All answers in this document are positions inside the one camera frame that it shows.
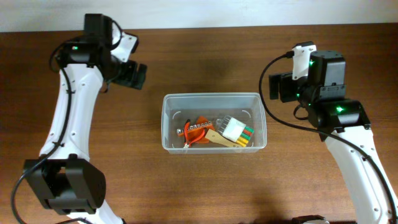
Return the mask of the clear plastic container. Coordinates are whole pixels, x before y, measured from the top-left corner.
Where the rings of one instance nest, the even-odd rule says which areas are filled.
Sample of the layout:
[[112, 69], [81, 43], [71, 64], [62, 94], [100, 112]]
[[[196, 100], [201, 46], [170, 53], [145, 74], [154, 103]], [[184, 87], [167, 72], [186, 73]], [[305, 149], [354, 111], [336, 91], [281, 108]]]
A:
[[[193, 144], [184, 148], [182, 129], [186, 120], [195, 124], [200, 116], [213, 123], [226, 115], [254, 129], [246, 147], [217, 143]], [[221, 154], [257, 152], [267, 144], [266, 113], [258, 93], [181, 93], [166, 95], [162, 108], [162, 146], [171, 154]]]

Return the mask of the orange socket rail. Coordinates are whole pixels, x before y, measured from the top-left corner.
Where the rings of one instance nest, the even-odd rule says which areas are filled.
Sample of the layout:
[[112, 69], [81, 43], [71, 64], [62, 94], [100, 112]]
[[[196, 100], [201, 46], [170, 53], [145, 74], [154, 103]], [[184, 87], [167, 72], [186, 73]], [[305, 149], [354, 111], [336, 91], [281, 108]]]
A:
[[194, 124], [188, 127], [188, 134], [196, 134], [196, 133], [201, 133], [202, 129], [211, 129], [211, 130], [215, 130], [213, 123], [211, 121], [206, 121], [204, 123], [198, 123], [198, 124]]

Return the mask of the orange scraper wooden handle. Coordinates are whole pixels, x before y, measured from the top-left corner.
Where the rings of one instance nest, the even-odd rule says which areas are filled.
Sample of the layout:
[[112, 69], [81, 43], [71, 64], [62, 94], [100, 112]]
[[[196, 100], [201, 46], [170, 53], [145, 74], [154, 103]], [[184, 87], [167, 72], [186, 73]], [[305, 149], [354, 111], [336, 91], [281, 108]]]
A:
[[[198, 121], [195, 124], [204, 123], [206, 121], [209, 121], [209, 120], [205, 119], [203, 116], [200, 116]], [[205, 138], [202, 139], [197, 144], [207, 144], [208, 142], [217, 143], [217, 144], [220, 144], [220, 145], [226, 146], [226, 147], [242, 147], [239, 144], [236, 144], [234, 142], [227, 140], [220, 133], [217, 133], [215, 130], [213, 131], [211, 129], [206, 129]]]

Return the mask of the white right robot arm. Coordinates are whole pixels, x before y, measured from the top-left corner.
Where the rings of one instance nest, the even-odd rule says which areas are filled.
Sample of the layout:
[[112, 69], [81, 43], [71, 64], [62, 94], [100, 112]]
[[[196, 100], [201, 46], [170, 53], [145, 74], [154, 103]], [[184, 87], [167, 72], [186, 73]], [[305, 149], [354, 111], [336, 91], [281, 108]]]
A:
[[309, 54], [286, 52], [304, 69], [269, 76], [270, 98], [298, 101], [309, 128], [290, 127], [317, 133], [338, 164], [356, 211], [357, 223], [397, 223], [397, 196], [382, 167], [373, 139], [371, 122], [358, 100], [345, 97], [346, 60], [330, 50]]

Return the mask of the clear screwdriver set case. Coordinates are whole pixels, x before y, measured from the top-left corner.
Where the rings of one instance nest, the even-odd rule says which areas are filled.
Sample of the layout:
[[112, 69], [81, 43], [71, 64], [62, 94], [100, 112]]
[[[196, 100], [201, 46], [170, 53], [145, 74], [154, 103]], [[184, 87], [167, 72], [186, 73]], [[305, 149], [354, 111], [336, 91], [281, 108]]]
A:
[[224, 138], [242, 147], [248, 145], [254, 134], [252, 127], [229, 115], [216, 120], [216, 129]]

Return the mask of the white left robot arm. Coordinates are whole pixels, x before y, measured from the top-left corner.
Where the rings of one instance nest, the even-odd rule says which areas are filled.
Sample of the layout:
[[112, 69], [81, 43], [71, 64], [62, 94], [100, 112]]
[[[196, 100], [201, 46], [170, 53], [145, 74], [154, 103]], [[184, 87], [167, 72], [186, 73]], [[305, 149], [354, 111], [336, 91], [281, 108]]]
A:
[[106, 179], [90, 163], [88, 144], [98, 94], [111, 83], [143, 87], [147, 67], [129, 58], [138, 43], [112, 18], [86, 14], [82, 35], [50, 56], [50, 68], [60, 75], [55, 114], [39, 157], [25, 161], [21, 178], [44, 208], [70, 222], [123, 222], [105, 200]]

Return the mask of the red handled pliers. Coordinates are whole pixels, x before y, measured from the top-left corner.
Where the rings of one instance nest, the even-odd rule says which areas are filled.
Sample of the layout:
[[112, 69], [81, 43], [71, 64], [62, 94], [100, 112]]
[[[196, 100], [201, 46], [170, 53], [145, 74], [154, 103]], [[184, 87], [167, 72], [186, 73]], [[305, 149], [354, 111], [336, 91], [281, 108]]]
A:
[[186, 120], [183, 127], [183, 136], [184, 136], [184, 148], [189, 148], [193, 144], [199, 143], [202, 139], [205, 138], [206, 128], [198, 128], [191, 126], [190, 120]]

